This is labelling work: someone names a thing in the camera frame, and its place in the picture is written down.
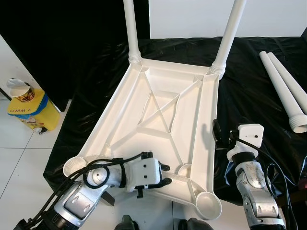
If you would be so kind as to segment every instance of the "white plastic tube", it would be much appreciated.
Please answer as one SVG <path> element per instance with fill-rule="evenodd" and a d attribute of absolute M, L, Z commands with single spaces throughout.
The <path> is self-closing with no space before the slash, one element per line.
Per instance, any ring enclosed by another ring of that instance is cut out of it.
<path fill-rule="evenodd" d="M 245 3 L 246 0 L 235 0 L 219 47 L 219 51 L 217 52 L 215 61 L 210 67 L 209 73 L 219 74 L 219 79 L 222 79 L 225 73 L 226 60 L 228 58 L 232 42 L 234 41 L 236 31 L 238 29 Z"/>
<path fill-rule="evenodd" d="M 260 52 L 260 58 L 267 70 L 269 77 L 283 103 L 284 109 L 289 116 L 289 124 L 295 133 L 304 133 L 307 131 L 307 115 L 303 114 L 302 109 L 297 104 L 293 95 L 289 91 L 282 77 L 271 62 L 265 51 Z"/>
<path fill-rule="evenodd" d="M 129 44 L 129 61 L 137 63 L 141 60 L 141 53 L 138 45 L 138 35 L 134 15 L 133 0 L 124 0 L 126 27 Z"/>
<path fill-rule="evenodd" d="M 303 90 L 303 88 L 296 82 L 296 80 L 292 77 L 292 75 L 288 72 L 288 70 L 280 63 L 277 57 L 273 53 L 268 53 L 268 56 L 282 77 L 283 81 L 288 86 L 292 95 L 296 99 L 297 103 L 303 110 L 304 114 L 307 115 L 307 93 Z"/>

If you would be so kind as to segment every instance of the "white wall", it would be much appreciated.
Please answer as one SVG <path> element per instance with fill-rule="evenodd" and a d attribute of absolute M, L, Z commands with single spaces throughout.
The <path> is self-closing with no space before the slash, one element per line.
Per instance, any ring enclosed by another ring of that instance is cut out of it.
<path fill-rule="evenodd" d="M 149 0 L 151 38 L 222 36 L 233 0 Z M 236 36 L 300 36 L 307 0 L 247 0 Z"/>
<path fill-rule="evenodd" d="M 10 95 L 10 89 L 6 87 L 6 82 L 10 78 L 19 78 L 33 88 L 41 88 L 0 35 L 0 88 L 7 95 Z"/>

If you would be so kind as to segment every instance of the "black tablecloth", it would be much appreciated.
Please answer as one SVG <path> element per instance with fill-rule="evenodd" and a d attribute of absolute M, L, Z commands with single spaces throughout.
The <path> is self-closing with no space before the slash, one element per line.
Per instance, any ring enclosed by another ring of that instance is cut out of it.
<path fill-rule="evenodd" d="M 221 38 L 141 40 L 143 58 L 210 66 Z M 281 166 L 289 186 L 307 177 L 307 133 L 296 134 L 261 62 L 259 52 L 273 52 L 307 91 L 307 43 L 301 37 L 235 38 L 226 72 L 219 83 L 217 118 L 224 139 L 238 123 L 250 121 L 264 126 L 261 148 Z M 44 177 L 55 189 L 64 180 L 63 164 L 76 156 L 90 135 L 128 63 L 128 44 L 104 45 L 93 67 L 80 82 L 47 163 Z M 259 157 L 265 165 L 267 160 Z M 279 175 L 271 172 L 272 183 L 282 192 Z M 220 199 L 242 203 L 236 175 L 225 151 L 215 152 L 214 191 Z"/>

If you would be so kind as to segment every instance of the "yellow container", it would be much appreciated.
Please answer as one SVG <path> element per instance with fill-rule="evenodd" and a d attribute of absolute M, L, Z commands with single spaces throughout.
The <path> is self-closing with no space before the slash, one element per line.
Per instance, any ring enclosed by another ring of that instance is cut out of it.
<path fill-rule="evenodd" d="M 59 112 L 48 99 L 43 90 L 34 89 L 35 97 L 29 102 L 13 98 L 7 112 L 24 122 L 31 129 L 45 127 L 53 130 L 59 122 Z"/>

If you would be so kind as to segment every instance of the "robotic hand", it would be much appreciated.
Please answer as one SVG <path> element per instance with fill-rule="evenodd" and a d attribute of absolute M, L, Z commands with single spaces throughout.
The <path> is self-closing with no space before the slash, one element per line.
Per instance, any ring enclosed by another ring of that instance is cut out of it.
<path fill-rule="evenodd" d="M 109 187 L 125 188 L 127 192 L 136 189 L 137 198 L 142 198 L 143 189 L 159 188 L 172 182 L 170 178 L 162 177 L 162 171 L 169 170 L 168 165 L 153 158 L 152 152 L 142 152 L 126 160 L 92 161 L 71 174 L 33 219 L 29 219 L 29 222 L 21 220 L 14 230 L 77 230 L 94 211 L 101 197 L 111 198 L 109 203 L 114 204 L 114 199 L 106 193 Z M 45 211 L 61 189 L 58 198 Z"/>
<path fill-rule="evenodd" d="M 259 124 L 240 125 L 238 130 L 230 131 L 230 142 L 224 144 L 221 139 L 221 130 L 217 120 L 213 121 L 213 137 L 216 149 L 227 149 L 227 158 L 233 161 L 237 175 L 236 185 L 243 198 L 243 208 L 248 225 L 252 230 L 284 230 L 285 224 L 275 202 L 275 195 L 271 190 L 271 183 L 267 176 L 267 169 L 274 165 L 280 175 L 284 175 L 276 161 L 259 147 L 262 143 L 264 128 Z M 274 164 L 266 167 L 264 173 L 261 165 L 257 162 L 258 151 L 265 155 Z M 285 196 L 288 199 L 288 208 L 291 203 L 284 178 Z M 289 217 L 285 213 L 287 229 L 295 229 L 296 222 L 293 213 Z"/>

